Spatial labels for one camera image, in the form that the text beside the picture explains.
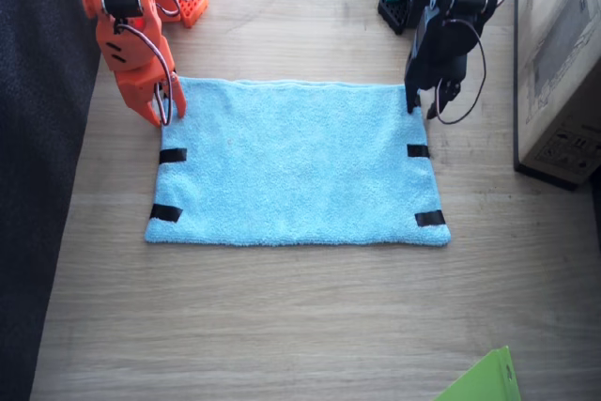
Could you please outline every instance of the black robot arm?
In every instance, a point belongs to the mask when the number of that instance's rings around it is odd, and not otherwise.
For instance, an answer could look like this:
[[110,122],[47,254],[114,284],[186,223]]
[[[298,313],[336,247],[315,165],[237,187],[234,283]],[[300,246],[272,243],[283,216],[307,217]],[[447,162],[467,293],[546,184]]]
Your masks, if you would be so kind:
[[[407,107],[419,104],[418,90],[436,87],[439,112],[461,90],[468,53],[476,46],[498,0],[430,0],[417,25],[405,71]],[[435,105],[428,119],[437,114]]]

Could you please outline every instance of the black cable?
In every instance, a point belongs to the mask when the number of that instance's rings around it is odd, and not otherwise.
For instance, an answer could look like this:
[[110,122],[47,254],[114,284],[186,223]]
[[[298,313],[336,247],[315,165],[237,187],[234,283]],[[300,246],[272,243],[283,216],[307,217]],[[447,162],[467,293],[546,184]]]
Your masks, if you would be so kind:
[[462,115],[459,119],[456,119],[455,121],[446,121],[440,117],[439,91],[440,91],[440,84],[442,83],[442,79],[440,79],[439,85],[436,87],[436,90],[434,91],[434,102],[436,103],[436,116],[439,119],[439,121],[442,124],[444,124],[445,126],[452,126],[454,124],[457,124],[457,123],[463,121],[466,117],[468,117],[468,115],[471,113],[471,111],[474,109],[474,107],[478,103],[478,100],[480,99],[480,95],[482,94],[482,88],[485,87],[485,81],[486,81],[486,57],[485,57],[485,48],[482,46],[482,41],[480,41],[480,36],[478,35],[478,32],[476,32],[476,29],[473,28],[473,25],[471,23],[464,21],[463,19],[449,19],[449,20],[444,21],[442,23],[442,25],[444,26],[447,23],[461,23],[461,24],[467,26],[473,32],[476,39],[478,39],[478,45],[480,46],[480,52],[482,53],[482,66],[483,66],[484,72],[485,72],[484,76],[482,77],[482,82],[480,83],[480,89],[478,90],[478,94],[476,95],[476,100],[473,102],[470,109],[464,115]]

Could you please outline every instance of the cardboard box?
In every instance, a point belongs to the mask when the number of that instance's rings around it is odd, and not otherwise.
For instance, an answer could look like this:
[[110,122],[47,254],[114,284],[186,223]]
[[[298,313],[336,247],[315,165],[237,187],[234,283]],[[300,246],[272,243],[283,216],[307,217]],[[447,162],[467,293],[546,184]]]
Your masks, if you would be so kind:
[[516,0],[515,167],[568,189],[601,165],[601,0]]

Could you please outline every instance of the blue towel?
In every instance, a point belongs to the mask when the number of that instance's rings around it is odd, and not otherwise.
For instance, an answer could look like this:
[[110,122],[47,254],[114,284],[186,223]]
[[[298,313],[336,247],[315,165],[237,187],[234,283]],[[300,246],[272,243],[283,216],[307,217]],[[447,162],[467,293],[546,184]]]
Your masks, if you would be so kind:
[[147,241],[448,243],[403,86],[181,82],[188,111],[162,130]]

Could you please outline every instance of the wood grain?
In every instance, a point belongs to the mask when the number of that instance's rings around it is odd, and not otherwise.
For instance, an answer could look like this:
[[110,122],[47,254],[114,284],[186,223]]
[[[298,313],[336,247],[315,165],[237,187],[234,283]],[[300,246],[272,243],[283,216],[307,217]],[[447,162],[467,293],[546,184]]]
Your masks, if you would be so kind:
[[[181,75],[402,82],[411,36],[377,0],[210,1],[194,29],[165,26]],[[484,32],[482,102],[427,124],[445,249],[146,244],[160,136],[102,62],[32,399],[430,400],[503,345],[523,399],[598,399],[590,191],[512,169],[513,7]],[[448,116],[477,51],[468,74]]]

